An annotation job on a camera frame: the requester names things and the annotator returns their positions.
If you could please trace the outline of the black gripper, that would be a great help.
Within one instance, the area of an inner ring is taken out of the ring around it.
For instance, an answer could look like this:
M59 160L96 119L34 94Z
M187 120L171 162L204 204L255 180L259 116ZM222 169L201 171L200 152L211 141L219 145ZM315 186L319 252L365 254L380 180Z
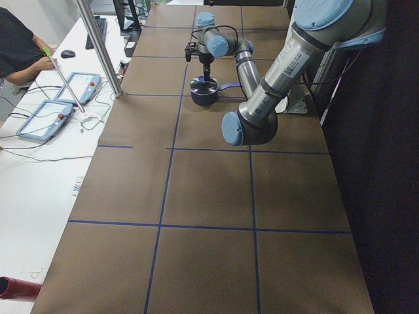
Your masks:
M200 54L199 61L203 64L203 82L210 81L210 64L214 61L214 57L210 53Z

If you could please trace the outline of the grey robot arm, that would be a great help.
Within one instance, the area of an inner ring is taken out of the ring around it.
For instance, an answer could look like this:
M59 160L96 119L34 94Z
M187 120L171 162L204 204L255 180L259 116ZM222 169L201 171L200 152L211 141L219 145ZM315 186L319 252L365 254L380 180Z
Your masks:
M201 82L210 80L214 58L234 56L238 78L247 99L221 123L224 140L232 146L269 142L278 129L275 108L306 68L332 47L355 50L379 43L386 30L387 1L296 1L290 38L261 78L247 39L223 35L210 12L197 17L197 41L185 57L198 56L204 65Z

